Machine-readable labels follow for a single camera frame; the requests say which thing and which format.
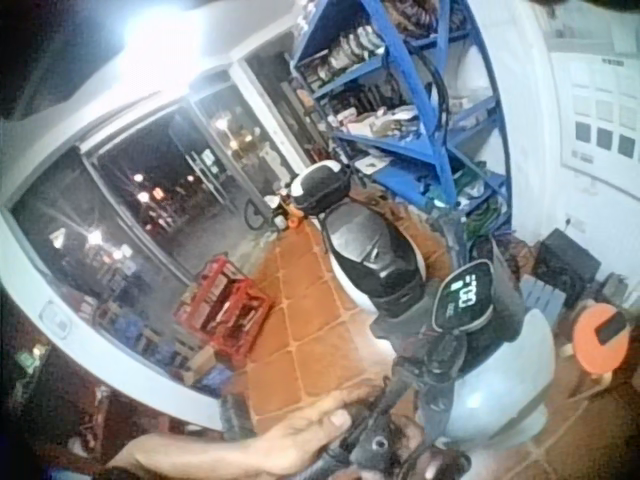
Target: hand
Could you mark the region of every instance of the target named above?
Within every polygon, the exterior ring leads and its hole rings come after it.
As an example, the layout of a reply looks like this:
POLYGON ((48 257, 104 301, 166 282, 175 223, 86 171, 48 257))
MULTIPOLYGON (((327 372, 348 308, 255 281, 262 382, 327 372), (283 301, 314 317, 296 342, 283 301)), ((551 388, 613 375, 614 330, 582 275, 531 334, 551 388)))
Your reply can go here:
POLYGON ((343 407, 370 398, 378 391, 379 387, 367 383, 327 395, 256 438, 251 455, 263 471, 272 475, 291 475, 303 470, 316 458, 318 450, 351 426, 351 417, 343 407))

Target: terracotta tile floor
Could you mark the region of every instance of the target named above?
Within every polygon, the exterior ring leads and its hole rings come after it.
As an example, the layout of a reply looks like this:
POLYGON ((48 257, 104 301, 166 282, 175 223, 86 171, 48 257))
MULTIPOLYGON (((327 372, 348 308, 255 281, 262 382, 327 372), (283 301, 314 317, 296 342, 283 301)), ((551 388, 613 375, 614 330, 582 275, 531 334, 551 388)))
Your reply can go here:
MULTIPOLYGON (((440 239, 409 220, 397 224, 418 245, 429 275, 444 278, 449 264, 440 239)), ((233 389, 246 394, 258 432, 337 387, 389 373, 393 352, 369 332, 373 317, 340 288, 309 221, 280 235, 254 278, 276 307, 233 389)), ((637 392, 622 383, 589 402, 566 403, 577 369, 570 359, 559 361, 549 422, 537 438, 508 451, 473 452, 465 480, 640 478, 625 476, 636 472, 634 449, 640 451, 637 392)))

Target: electric scooter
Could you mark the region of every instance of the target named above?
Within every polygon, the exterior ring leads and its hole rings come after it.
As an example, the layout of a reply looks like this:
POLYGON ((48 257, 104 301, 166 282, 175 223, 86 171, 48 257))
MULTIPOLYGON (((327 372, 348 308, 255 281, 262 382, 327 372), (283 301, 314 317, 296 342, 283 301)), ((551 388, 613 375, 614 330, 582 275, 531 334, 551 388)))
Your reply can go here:
MULTIPOLYGON (((317 217, 336 277, 358 305, 378 311, 371 332, 389 341, 397 357, 384 393, 294 478, 328 478, 350 465, 390 474, 398 466, 398 440, 389 412, 411 387, 425 440, 403 469, 436 441, 461 451, 505 449, 536 435, 547 419, 553 336, 538 310, 525 311, 495 244, 487 258, 469 261, 461 217, 434 215, 455 271, 444 282, 425 278, 415 246, 380 214, 347 198, 350 183, 340 170, 326 162, 311 167, 294 180, 292 198, 317 217)), ((465 468, 458 470, 459 476, 465 468)))

